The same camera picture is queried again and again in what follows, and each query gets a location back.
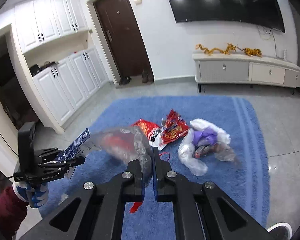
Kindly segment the dark red sleeve forearm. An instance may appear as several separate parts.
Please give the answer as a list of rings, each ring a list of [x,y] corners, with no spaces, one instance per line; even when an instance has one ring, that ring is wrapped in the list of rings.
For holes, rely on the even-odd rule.
[[[20,199],[9,186],[0,194],[0,239],[12,239],[27,215],[29,202]]]

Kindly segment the blue white gloved left hand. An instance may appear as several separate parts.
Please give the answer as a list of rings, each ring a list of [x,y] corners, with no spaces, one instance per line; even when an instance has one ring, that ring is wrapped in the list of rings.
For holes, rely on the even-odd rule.
[[[12,189],[15,195],[22,201],[29,203],[31,208],[39,208],[48,200],[48,183],[30,185],[25,181],[13,182]]]

